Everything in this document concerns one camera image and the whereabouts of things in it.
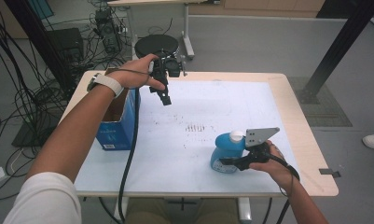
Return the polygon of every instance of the right hand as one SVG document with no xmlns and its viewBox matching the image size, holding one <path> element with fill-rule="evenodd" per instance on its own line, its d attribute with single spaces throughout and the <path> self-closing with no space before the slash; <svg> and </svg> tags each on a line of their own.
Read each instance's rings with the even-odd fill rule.
<svg viewBox="0 0 374 224">
<path fill-rule="evenodd" d="M 270 146 L 270 154 L 284 160 L 284 157 L 279 151 L 276 150 L 276 146 L 270 141 L 267 141 Z M 266 163 L 253 162 L 250 163 L 250 168 L 258 171 L 263 171 L 268 173 L 271 178 L 284 189 L 285 192 L 290 193 L 292 190 L 292 178 L 295 178 L 291 175 L 291 172 L 283 167 L 279 162 L 274 160 L 269 160 Z"/>
<path fill-rule="evenodd" d="M 163 91 L 165 86 L 148 74 L 149 63 L 157 58 L 158 56 L 154 54 L 148 54 L 139 60 L 128 61 L 120 66 L 119 69 L 128 69 L 136 72 L 115 71 L 108 74 L 108 76 L 114 78 L 121 86 L 126 88 L 136 88 L 147 85 Z"/>
</svg>

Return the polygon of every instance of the left hand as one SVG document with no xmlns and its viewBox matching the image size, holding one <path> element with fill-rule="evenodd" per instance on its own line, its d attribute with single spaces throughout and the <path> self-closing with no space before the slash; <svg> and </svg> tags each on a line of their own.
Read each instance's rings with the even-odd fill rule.
<svg viewBox="0 0 374 224">
<path fill-rule="evenodd" d="M 124 63 L 120 69 L 128 69 L 135 72 L 115 71 L 108 74 L 108 76 L 114 78 L 125 88 L 136 88 L 147 85 L 163 91 L 165 86 L 156 79 L 151 78 L 148 74 L 149 63 L 157 58 L 158 56 L 154 54 L 148 54 L 139 60 L 128 61 Z"/>
</svg>

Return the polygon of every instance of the white sleeve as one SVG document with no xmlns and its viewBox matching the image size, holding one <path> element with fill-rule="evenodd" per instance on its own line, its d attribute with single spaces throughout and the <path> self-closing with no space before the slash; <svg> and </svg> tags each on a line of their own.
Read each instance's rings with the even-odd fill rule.
<svg viewBox="0 0 374 224">
<path fill-rule="evenodd" d="M 4 223 L 81 223 L 76 187 L 64 175 L 33 175 L 21 186 Z"/>
</svg>

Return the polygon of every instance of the black pole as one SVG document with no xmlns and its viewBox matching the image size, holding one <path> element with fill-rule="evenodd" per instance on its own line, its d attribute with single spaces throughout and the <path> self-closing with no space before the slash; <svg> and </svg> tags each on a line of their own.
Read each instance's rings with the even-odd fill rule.
<svg viewBox="0 0 374 224">
<path fill-rule="evenodd" d="M 303 104 L 318 104 L 316 95 L 336 66 L 361 34 L 374 15 L 374 0 L 360 1 L 357 8 L 341 28 L 326 56 L 318 65 L 303 90 L 297 91 L 297 97 Z"/>
<path fill-rule="evenodd" d="M 31 8 L 28 0 L 5 0 L 5 2 L 21 25 L 21 28 L 35 45 L 53 76 L 59 82 L 65 97 L 68 100 L 71 99 L 76 89 L 76 83 L 73 81 L 70 71 L 66 68 L 58 51 L 51 44 L 44 25 Z"/>
</svg>

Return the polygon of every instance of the blue box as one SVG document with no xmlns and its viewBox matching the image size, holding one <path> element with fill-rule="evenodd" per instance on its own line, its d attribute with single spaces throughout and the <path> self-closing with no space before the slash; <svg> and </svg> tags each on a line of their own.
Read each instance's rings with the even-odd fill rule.
<svg viewBox="0 0 374 224">
<path fill-rule="evenodd" d="M 108 107 L 96 134 L 104 150 L 131 150 L 135 121 L 134 99 L 135 90 L 125 89 Z"/>
</svg>

